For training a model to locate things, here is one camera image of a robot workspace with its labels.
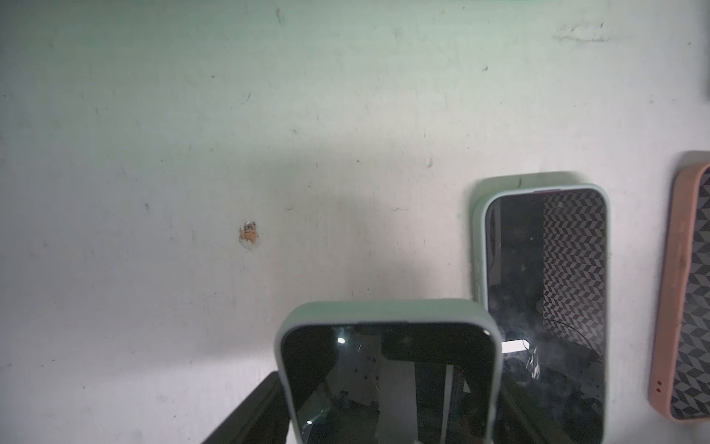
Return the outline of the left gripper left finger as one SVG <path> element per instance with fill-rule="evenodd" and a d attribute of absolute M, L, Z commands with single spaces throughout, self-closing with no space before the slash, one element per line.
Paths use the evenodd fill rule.
<path fill-rule="evenodd" d="M 277 372 L 270 373 L 204 444 L 285 444 L 290 416 Z"/>

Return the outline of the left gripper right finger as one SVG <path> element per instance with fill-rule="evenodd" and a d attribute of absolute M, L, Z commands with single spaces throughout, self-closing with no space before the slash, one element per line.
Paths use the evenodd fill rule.
<path fill-rule="evenodd" d="M 501 444 L 562 444 L 573 440 L 540 410 L 517 385 L 502 382 L 497 401 L 493 442 Z"/>

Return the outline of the phone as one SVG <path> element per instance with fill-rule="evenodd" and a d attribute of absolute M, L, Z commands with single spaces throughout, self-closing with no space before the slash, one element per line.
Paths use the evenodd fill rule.
<path fill-rule="evenodd" d="M 464 299 L 307 303 L 275 337 L 299 443 L 489 443 L 501 335 Z"/>
<path fill-rule="evenodd" d="M 502 337 L 501 383 L 573 443 L 606 419 L 608 200 L 597 186 L 517 188 L 473 207 L 474 297 Z"/>
<path fill-rule="evenodd" d="M 678 424 L 709 419 L 709 165 L 677 175 L 649 377 L 651 406 Z"/>

